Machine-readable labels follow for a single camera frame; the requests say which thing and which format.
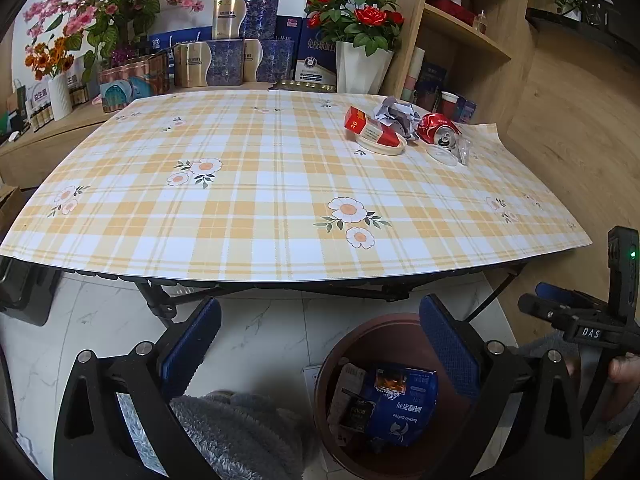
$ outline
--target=red basket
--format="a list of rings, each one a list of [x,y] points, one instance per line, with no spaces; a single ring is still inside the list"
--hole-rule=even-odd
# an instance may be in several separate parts
[[[465,22],[469,27],[473,27],[474,18],[476,16],[474,12],[474,0],[468,0],[469,9],[460,6],[459,4],[452,2],[451,0],[426,0],[427,3],[437,9],[450,14],[454,18],[459,19],[461,22]]]

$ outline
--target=blue gripper pad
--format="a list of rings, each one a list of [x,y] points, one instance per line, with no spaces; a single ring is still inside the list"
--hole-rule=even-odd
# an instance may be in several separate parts
[[[430,296],[425,296],[420,302],[420,326],[447,371],[455,391],[475,401],[480,396],[478,362],[452,327],[447,315]]]
[[[160,393],[167,401],[184,394],[222,325],[222,311],[215,298],[210,298],[200,311],[194,314],[196,316],[193,317],[192,314],[185,321],[190,325],[171,348],[160,367]]]
[[[543,300],[557,301],[566,306],[574,305],[574,293],[571,290],[540,282],[536,285],[536,296]]]

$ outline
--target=screw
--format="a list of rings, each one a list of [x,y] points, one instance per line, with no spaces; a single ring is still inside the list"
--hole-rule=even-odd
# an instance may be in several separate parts
[[[549,350],[549,352],[546,353],[546,356],[555,363],[562,361],[562,354],[558,350]]]
[[[486,349],[493,355],[500,355],[504,352],[504,345],[500,341],[492,340],[486,344]]]
[[[92,353],[91,350],[82,350],[79,354],[78,354],[78,362],[79,363],[85,363],[87,362],[89,359],[91,359]]]
[[[152,351],[153,345],[149,341],[143,341],[142,343],[138,343],[136,346],[136,354],[138,355],[147,355]]]

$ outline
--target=plaid tablecloth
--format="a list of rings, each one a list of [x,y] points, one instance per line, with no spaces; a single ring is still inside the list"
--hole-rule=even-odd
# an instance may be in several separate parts
[[[363,150],[350,105],[382,97],[286,91],[140,99],[51,173],[0,253],[50,266],[207,281],[395,276],[589,244],[498,140],[464,126],[468,167],[422,142]]]

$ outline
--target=shelf compartment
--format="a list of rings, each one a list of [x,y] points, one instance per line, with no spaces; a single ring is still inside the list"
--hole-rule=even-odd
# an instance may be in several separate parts
[[[461,22],[459,19],[429,4],[424,4],[422,24],[444,36],[458,40],[460,43],[511,59],[510,54],[495,43],[494,40],[485,34],[481,34],[473,27],[469,27],[465,22]]]

